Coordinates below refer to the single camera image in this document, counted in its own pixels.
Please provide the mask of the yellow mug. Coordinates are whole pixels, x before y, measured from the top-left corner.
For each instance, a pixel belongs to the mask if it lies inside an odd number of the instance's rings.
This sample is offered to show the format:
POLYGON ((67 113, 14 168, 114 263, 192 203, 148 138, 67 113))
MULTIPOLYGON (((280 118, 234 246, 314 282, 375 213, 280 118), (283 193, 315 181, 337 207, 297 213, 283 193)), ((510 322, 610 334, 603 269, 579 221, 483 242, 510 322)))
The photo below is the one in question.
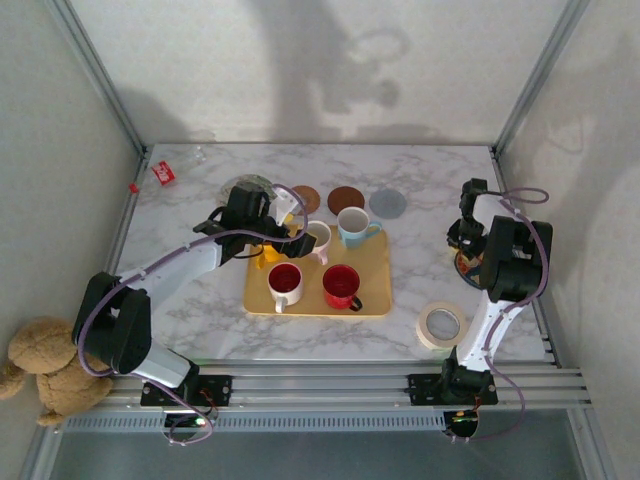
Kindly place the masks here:
POLYGON ((279 263, 285 261, 287 256, 279 253, 272 246, 271 242, 263 241, 257 245, 251 252, 254 266, 257 269, 263 269, 267 265, 279 263))

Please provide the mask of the white mug red inside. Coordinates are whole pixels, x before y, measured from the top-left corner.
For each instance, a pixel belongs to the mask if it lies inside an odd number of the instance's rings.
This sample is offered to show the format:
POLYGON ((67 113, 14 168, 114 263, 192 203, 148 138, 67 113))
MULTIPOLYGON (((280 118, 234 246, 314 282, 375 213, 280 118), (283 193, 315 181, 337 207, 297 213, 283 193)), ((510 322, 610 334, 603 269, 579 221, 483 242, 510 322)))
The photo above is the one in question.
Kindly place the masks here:
POLYGON ((304 293, 301 269, 293 263, 280 263, 269 272, 268 288, 275 302, 275 312, 282 314, 287 307, 298 303, 304 293))

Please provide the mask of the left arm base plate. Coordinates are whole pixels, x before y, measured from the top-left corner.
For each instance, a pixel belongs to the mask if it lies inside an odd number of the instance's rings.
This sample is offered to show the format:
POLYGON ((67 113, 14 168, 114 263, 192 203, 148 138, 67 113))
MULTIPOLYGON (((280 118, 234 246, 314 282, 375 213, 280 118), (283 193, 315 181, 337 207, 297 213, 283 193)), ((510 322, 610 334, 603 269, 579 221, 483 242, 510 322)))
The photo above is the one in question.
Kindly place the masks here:
MULTIPOLYGON (((233 377, 229 375, 198 375, 184 384, 172 389, 172 392, 185 403, 195 407, 227 407, 232 393, 233 377)), ((140 397, 142 407, 178 406, 167 393, 150 383, 143 385, 140 397)))

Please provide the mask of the colourful cartoon print coaster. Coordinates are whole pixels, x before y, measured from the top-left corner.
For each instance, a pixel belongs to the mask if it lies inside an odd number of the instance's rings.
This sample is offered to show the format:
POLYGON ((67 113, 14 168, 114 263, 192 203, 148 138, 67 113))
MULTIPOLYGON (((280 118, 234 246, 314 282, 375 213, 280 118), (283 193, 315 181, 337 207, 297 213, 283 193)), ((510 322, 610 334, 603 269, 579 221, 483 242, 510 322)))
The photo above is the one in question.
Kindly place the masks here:
POLYGON ((458 275, 465 283, 477 290, 482 290, 480 272, 484 261, 484 254, 469 259, 461 250, 455 249, 453 265, 458 275))

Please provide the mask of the aluminium frame post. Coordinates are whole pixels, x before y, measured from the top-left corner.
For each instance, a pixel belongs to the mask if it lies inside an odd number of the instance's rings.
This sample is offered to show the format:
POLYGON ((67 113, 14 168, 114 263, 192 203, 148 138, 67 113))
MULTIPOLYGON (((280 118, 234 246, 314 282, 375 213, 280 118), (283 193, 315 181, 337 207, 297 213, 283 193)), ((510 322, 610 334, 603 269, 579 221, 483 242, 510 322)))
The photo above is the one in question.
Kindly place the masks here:
POLYGON ((115 84, 71 0, 43 0, 43 2, 58 23, 62 33, 66 36, 94 89, 105 102, 128 142, 138 156, 144 158, 148 151, 147 145, 141 139, 129 114, 126 112, 115 84))
POLYGON ((496 161, 514 140, 590 2, 566 0, 503 128, 492 144, 491 152, 496 161))

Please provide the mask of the dark brown round coaster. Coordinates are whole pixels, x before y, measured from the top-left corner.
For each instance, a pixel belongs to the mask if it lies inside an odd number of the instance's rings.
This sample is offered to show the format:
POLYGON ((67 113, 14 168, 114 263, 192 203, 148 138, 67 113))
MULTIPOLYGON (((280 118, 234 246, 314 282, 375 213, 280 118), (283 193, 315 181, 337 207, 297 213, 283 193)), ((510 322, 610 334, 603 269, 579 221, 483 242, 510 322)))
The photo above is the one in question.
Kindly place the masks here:
POLYGON ((329 210, 338 215, 343 209, 357 207, 363 209, 365 198, 360 190, 351 186, 340 186, 333 189, 327 197, 329 210))

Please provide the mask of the grey round coaster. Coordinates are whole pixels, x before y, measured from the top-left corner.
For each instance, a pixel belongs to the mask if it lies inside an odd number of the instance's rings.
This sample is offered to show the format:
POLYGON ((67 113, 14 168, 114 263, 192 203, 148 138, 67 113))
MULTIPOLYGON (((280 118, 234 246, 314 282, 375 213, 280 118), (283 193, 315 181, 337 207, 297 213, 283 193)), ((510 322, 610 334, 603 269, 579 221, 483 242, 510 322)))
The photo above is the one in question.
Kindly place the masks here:
POLYGON ((407 200, 398 190, 385 188, 371 195, 369 206, 376 216, 391 220, 399 218, 405 212, 407 200))

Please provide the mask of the pale pink mug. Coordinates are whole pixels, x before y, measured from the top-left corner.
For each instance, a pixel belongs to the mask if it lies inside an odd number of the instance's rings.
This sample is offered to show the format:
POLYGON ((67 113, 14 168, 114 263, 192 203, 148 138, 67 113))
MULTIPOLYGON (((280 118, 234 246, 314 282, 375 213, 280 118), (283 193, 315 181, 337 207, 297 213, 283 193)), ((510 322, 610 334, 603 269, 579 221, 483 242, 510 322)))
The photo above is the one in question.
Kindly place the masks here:
POLYGON ((309 257, 312 257, 321 265, 327 265, 329 262, 328 252, 332 240, 330 226, 325 222, 313 220, 308 222, 306 232, 316 239, 309 257))

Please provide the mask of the green patterned round coaster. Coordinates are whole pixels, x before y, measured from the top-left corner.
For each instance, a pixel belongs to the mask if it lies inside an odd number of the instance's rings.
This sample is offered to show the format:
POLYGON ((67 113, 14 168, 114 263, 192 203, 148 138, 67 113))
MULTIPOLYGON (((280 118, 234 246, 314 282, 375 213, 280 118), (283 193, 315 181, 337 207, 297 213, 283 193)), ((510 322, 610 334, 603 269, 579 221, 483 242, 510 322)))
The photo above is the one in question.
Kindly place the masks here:
POLYGON ((239 182, 255 183, 264 189, 270 200, 274 200, 276 197, 270 180, 258 174, 243 174, 233 177, 224 183, 216 196, 218 205, 227 204, 232 188, 239 182))

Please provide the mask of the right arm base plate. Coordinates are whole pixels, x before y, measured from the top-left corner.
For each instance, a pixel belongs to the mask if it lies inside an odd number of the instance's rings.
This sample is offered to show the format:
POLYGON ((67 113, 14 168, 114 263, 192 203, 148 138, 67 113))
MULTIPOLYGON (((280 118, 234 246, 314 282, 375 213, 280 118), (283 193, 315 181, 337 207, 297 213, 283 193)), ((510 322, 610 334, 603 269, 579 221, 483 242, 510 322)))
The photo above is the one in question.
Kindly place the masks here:
POLYGON ((454 374, 411 374, 407 376, 406 393, 412 406, 496 405, 497 390, 493 376, 488 372, 454 374))

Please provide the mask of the light brown cork coaster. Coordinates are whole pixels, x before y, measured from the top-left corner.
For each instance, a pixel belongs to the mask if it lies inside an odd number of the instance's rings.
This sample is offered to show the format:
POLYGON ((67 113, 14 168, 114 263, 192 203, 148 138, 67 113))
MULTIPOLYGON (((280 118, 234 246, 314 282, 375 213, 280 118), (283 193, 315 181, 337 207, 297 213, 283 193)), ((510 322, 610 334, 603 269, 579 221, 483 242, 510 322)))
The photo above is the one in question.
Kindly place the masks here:
POLYGON ((303 201, 304 210, 308 215, 314 213, 319 208, 320 195, 313 187, 308 185, 297 185, 293 187, 293 190, 303 201))

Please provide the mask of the clear bottle red label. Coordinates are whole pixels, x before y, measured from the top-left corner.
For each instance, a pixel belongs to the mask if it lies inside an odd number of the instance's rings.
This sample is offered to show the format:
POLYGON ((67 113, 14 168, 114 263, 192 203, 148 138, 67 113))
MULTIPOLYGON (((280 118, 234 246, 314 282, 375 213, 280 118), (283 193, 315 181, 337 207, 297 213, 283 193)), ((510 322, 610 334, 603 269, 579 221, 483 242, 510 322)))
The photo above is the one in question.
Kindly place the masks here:
POLYGON ((128 185, 129 191, 134 195, 150 194, 156 190, 173 187, 183 182, 205 160, 203 148, 196 145, 180 158, 175 157, 153 163, 148 168, 149 173, 145 175, 143 180, 128 185))

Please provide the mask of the masking tape roll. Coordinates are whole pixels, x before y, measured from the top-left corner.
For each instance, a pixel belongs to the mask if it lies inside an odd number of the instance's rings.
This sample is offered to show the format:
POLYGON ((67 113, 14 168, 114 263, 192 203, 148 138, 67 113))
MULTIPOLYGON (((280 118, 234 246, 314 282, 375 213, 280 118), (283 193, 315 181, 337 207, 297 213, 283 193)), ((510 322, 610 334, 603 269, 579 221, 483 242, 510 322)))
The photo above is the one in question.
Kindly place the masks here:
POLYGON ((431 350, 446 350, 458 345, 465 337, 469 321, 464 312, 449 302, 433 302, 421 311, 416 334, 431 350))

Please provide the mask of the yellow rectangular tray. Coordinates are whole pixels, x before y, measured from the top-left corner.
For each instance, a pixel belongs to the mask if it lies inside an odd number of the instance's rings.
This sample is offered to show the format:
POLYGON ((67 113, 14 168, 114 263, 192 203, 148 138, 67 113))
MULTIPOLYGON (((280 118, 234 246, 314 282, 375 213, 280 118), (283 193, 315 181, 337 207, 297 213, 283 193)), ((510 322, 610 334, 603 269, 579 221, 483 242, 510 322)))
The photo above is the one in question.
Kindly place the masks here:
MULTIPOLYGON (((315 317, 382 317, 392 308, 392 285, 389 240, 387 233, 381 231, 367 239, 357 249, 345 248, 338 237, 335 225, 328 249, 329 263, 321 265, 308 255, 293 259, 291 262, 302 272, 303 295, 299 302, 284 310, 285 316, 315 317), (322 277, 333 265, 345 264, 356 270, 360 277, 357 296, 363 302, 363 308, 354 312, 350 309, 338 310, 329 306, 323 295, 322 277)), ((247 267, 244 309, 254 315, 274 315, 275 301, 268 288, 268 274, 271 264, 259 269, 251 261, 247 267)))

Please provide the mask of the aluminium mounting rail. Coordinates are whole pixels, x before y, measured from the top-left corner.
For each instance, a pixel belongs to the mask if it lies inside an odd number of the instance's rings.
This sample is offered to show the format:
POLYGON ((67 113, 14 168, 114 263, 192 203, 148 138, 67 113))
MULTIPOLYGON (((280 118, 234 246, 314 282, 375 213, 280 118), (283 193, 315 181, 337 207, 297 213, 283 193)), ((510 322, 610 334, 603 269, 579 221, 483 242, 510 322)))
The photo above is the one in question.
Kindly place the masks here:
MULTIPOLYGON (((545 362, 498 366, 532 408, 574 408, 591 397, 578 369, 545 362)), ((232 377, 231 410, 343 410, 406 408, 407 376, 438 374, 436 362, 267 362, 219 361, 201 367, 205 375, 232 377)))

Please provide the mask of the brown teddy bear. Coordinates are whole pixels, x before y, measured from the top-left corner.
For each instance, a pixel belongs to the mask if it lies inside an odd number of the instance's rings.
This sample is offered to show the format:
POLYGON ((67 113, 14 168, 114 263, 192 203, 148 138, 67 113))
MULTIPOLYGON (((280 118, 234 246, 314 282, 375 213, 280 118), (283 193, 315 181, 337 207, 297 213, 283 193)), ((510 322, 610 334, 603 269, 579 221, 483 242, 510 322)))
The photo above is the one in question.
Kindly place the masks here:
POLYGON ((28 377, 36 380, 44 412, 41 426, 59 425, 88 411, 110 393, 113 381, 83 368, 72 341, 73 326, 65 319, 41 316, 22 326, 8 344, 0 368, 0 400, 17 395, 28 377))

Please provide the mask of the light blue mug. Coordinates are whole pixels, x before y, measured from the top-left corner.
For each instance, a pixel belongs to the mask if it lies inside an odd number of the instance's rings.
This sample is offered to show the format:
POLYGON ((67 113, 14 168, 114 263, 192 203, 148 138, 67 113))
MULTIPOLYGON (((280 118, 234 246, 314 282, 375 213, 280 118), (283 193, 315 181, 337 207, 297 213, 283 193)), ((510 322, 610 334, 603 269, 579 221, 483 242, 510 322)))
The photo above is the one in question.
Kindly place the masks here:
POLYGON ((337 228, 342 244, 348 249, 359 248, 367 239, 379 234, 382 225, 372 221, 359 207, 346 207, 337 216, 337 228))

